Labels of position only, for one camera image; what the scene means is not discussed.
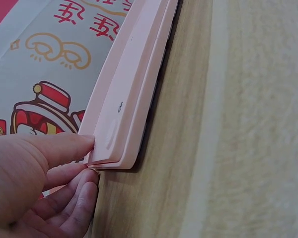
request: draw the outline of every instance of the red cartoon hat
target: red cartoon hat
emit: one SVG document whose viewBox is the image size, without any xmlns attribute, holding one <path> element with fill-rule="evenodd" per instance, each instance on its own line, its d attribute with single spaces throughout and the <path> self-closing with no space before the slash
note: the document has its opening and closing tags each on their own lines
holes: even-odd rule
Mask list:
<svg viewBox="0 0 298 238">
<path fill-rule="evenodd" d="M 36 94 L 36 97 L 44 103 L 55 107 L 64 113 L 69 112 L 71 98 L 66 91 L 58 86 L 46 81 L 41 81 L 34 85 L 33 92 Z"/>
</svg>

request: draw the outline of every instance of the wooden floor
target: wooden floor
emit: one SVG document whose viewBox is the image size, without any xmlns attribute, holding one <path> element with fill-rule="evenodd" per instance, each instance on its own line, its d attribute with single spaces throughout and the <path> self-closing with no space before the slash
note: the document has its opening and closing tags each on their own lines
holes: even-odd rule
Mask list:
<svg viewBox="0 0 298 238">
<path fill-rule="evenodd" d="M 95 238 L 298 237 L 298 0 L 183 0 L 137 173 Z"/>
</svg>

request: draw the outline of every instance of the pink plastic tray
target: pink plastic tray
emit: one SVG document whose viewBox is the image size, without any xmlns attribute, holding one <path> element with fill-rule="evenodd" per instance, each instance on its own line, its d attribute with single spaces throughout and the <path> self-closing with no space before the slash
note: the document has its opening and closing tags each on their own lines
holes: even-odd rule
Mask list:
<svg viewBox="0 0 298 238">
<path fill-rule="evenodd" d="M 135 0 L 105 61 L 79 134 L 94 134 L 84 163 L 130 169 L 137 158 L 178 0 Z"/>
</svg>

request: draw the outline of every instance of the orange cartoon drawing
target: orange cartoon drawing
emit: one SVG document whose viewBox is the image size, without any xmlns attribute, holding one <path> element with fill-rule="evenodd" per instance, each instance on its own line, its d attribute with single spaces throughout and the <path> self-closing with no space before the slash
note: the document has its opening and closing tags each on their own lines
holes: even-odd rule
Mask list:
<svg viewBox="0 0 298 238">
<path fill-rule="evenodd" d="M 91 55 L 89 50 L 80 43 L 65 41 L 51 33 L 39 32 L 31 35 L 25 41 L 25 47 L 32 51 L 30 55 L 34 60 L 41 62 L 56 61 L 61 59 L 60 64 L 65 68 L 85 69 L 90 65 Z"/>
<path fill-rule="evenodd" d="M 14 105 L 10 134 L 78 133 L 84 111 L 70 114 L 71 97 L 60 87 L 41 81 L 34 85 L 35 99 Z M 0 119 L 0 135 L 7 134 L 6 122 Z"/>
</svg>

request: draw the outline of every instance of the cartoon face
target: cartoon face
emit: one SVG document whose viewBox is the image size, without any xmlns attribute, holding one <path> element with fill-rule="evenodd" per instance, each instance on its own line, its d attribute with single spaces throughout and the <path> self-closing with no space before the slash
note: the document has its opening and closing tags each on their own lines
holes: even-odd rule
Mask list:
<svg viewBox="0 0 298 238">
<path fill-rule="evenodd" d="M 71 97 L 67 92 L 46 81 L 34 85 L 33 92 L 36 94 L 34 100 L 14 105 L 10 134 L 78 133 L 85 111 L 69 115 Z M 6 133 L 6 122 L 0 119 L 0 135 Z"/>
</svg>

